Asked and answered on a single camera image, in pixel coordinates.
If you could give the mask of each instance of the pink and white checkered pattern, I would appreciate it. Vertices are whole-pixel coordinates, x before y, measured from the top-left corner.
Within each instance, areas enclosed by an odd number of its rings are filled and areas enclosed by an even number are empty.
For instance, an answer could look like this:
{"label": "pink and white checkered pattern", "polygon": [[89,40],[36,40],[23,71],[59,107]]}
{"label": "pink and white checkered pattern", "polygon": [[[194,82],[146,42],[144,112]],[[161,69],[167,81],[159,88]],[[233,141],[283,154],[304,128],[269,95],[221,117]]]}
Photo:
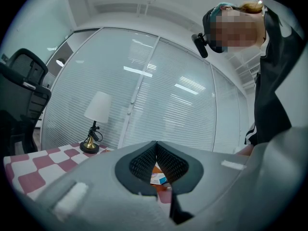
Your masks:
{"label": "pink and white checkered pattern", "polygon": [[100,145],[97,154],[80,150],[80,143],[46,151],[7,156],[3,159],[7,178],[12,186],[35,200],[53,181],[89,157],[113,149]]}

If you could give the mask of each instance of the window blind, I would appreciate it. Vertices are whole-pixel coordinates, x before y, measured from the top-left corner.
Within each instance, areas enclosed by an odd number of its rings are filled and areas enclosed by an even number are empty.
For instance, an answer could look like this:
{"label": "window blind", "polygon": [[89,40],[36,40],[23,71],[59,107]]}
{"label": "window blind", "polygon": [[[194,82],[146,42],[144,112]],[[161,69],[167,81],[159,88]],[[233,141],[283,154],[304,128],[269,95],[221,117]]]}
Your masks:
{"label": "window blind", "polygon": [[97,91],[112,96],[107,124],[97,123],[101,144],[116,149],[140,71],[156,37],[128,30],[102,29],[67,62],[52,89],[42,127],[42,149],[87,137],[93,121],[83,116]]}
{"label": "window blind", "polygon": [[247,100],[245,96],[241,93],[240,90],[237,89],[237,96],[239,99],[239,107],[240,107],[240,141],[238,151],[243,149],[246,145],[245,137],[246,133],[249,130],[249,116],[248,116],[248,106]]}
{"label": "window blind", "polygon": [[146,73],[123,146],[158,140],[212,151],[216,101],[210,65],[159,41]]}
{"label": "window blind", "polygon": [[217,124],[214,152],[234,153],[239,145],[240,111],[236,87],[215,67]]}

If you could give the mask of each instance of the hair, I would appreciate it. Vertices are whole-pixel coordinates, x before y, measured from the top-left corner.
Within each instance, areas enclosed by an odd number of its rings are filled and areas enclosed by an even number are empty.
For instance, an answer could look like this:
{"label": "hair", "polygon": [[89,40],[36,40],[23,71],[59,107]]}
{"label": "hair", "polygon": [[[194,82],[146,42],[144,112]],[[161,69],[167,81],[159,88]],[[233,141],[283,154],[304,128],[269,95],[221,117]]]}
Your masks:
{"label": "hair", "polygon": [[240,10],[244,13],[261,13],[262,12],[263,3],[258,3],[254,1],[245,2],[240,7],[233,7],[235,10]]}

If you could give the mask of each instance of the gold lamp base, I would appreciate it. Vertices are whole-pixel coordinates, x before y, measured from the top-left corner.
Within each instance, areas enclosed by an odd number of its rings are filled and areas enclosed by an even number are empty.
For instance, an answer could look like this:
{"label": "gold lamp base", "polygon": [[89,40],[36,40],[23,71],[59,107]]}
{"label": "gold lamp base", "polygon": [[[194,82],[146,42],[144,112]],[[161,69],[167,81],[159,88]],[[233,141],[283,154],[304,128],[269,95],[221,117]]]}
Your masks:
{"label": "gold lamp base", "polygon": [[80,143],[80,149],[85,153],[95,154],[98,153],[99,146],[93,143],[93,137],[90,136],[88,141]]}

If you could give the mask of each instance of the person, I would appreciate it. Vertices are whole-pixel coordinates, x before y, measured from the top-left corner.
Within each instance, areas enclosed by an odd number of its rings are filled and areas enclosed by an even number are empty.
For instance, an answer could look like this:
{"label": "person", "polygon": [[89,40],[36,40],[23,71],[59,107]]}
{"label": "person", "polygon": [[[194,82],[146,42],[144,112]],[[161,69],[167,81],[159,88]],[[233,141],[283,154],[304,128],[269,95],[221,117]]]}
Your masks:
{"label": "person", "polygon": [[260,48],[260,68],[255,78],[255,123],[247,132],[247,146],[238,152],[250,155],[254,146],[269,142],[291,127],[275,90],[299,58],[304,39],[261,0],[239,7],[221,2],[206,13],[203,26],[207,43],[215,52]]}

